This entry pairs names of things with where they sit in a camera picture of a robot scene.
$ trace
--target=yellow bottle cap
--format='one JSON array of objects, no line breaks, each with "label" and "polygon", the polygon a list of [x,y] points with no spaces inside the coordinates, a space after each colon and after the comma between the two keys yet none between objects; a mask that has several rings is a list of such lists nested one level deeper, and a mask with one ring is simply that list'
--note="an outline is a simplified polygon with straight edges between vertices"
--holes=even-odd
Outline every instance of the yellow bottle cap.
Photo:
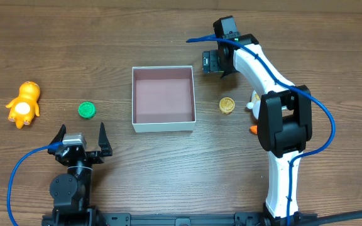
[{"label": "yellow bottle cap", "polygon": [[220,100],[219,107],[221,112],[228,114],[231,113],[236,107],[236,103],[230,97],[225,97]]}]

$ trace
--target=green lid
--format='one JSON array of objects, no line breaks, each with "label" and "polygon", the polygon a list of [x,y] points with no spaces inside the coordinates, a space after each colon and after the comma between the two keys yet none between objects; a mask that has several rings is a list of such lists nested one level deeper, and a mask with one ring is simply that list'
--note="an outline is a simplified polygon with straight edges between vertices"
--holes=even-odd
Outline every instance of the green lid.
[{"label": "green lid", "polygon": [[79,105],[78,113],[84,119],[91,119],[96,114],[96,108],[92,102],[83,102]]}]

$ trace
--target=wood grain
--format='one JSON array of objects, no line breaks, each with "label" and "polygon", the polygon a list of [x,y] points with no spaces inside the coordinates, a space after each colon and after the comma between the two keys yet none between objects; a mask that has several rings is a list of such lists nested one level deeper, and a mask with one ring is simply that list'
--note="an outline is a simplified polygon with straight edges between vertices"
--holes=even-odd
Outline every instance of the wood grain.
[{"label": "wood grain", "polygon": [[0,5],[362,13],[359,0],[0,0]]},{"label": "wood grain", "polygon": [[[253,33],[269,60],[295,84],[306,84],[337,123],[331,147],[302,160],[300,210],[320,215],[362,209],[362,14],[0,6],[0,225],[9,225],[6,186],[28,151],[51,141],[61,124],[97,147],[106,125],[114,156],[95,167],[92,202],[105,212],[233,213],[260,211],[268,189],[268,160],[244,110],[252,88],[240,75],[219,80],[201,71],[201,54],[215,43],[186,44],[212,33],[233,14]],[[193,65],[194,132],[135,134],[131,125],[131,67]],[[41,87],[41,116],[18,130],[4,107],[27,80]],[[236,109],[219,112],[229,96]],[[96,116],[77,115],[92,101]],[[330,125],[313,105],[322,145]],[[12,205],[20,225],[48,214],[51,180],[65,168],[47,153],[27,159],[16,175]],[[341,225],[362,225],[345,222]]]}]

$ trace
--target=dark green object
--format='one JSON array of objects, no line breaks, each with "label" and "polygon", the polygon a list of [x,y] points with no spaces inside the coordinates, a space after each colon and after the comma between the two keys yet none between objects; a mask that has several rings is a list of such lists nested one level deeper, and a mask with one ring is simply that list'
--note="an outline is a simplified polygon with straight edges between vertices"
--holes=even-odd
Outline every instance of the dark green object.
[{"label": "dark green object", "polygon": [[92,102],[83,102],[79,105],[78,113],[84,119],[91,119],[96,114],[96,107]]}]

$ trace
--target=toy duck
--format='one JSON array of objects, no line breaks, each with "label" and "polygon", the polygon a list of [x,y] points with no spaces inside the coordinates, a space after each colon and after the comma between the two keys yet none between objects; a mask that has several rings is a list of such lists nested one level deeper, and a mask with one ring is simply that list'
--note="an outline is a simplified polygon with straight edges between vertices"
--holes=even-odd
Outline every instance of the toy duck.
[{"label": "toy duck", "polygon": [[37,100],[40,96],[40,87],[34,82],[25,82],[19,88],[19,96],[13,99],[6,107],[10,108],[8,120],[16,123],[21,129],[24,125],[30,125],[31,120],[40,116],[40,108]]}]

